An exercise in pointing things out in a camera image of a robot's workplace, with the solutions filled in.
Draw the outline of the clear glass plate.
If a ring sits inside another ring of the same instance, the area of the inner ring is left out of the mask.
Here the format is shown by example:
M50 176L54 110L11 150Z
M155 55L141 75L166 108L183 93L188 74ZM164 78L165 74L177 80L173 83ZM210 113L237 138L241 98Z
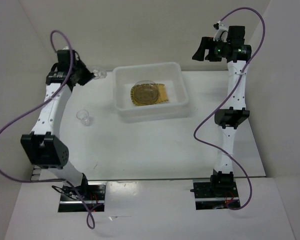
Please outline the clear glass plate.
M130 98L135 106L153 105L159 96L158 84L150 80L139 81L130 90Z

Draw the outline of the bamboo woven tray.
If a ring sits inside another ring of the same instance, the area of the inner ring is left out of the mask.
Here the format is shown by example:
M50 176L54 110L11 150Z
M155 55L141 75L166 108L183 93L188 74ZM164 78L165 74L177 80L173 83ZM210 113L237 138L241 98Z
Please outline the bamboo woven tray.
M158 88L159 88L159 99L155 104L151 104L151 105L157 105L157 104L168 102L169 98L168 98L165 85L163 83L156 83L156 84L158 84Z

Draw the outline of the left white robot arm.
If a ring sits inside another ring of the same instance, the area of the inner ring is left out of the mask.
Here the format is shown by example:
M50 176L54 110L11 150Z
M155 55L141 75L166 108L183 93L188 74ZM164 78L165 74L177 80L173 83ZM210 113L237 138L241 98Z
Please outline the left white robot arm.
M71 193L84 200L90 193L88 180L70 162L70 151L60 140L62 117L76 85L84 86L94 78L75 50L57 51L57 63L46 76L47 102L29 134L23 134L20 143L30 162L50 171L58 179L65 179L65 191L73 185Z

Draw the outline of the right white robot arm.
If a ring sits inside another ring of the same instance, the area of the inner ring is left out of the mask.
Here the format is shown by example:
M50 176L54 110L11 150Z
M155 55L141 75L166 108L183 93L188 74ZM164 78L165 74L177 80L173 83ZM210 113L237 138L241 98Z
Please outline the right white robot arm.
M192 59L209 62L226 59L227 62L227 96L212 113L220 132L221 146L210 177L209 191L219 197L235 187L232 157L237 129L250 116L245 96L252 48L245 44L244 26L225 26L218 22L214 28L214 37L203 37Z

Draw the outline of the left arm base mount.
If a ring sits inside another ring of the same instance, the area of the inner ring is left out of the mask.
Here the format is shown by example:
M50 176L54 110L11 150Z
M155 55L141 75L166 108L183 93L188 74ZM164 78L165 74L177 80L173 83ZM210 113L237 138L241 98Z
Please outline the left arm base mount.
M86 209L75 191L69 186L52 188L60 194L59 213L86 212ZM97 183L88 185L86 192L80 192L84 202L92 212L103 212L105 210L106 184Z

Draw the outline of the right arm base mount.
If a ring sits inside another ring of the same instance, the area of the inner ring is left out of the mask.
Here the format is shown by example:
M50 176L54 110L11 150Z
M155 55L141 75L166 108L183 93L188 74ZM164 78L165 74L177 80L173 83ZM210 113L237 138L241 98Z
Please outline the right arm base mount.
M196 210L220 210L240 208L237 185L234 182L229 188L213 188L208 179L193 180L190 190L194 194Z

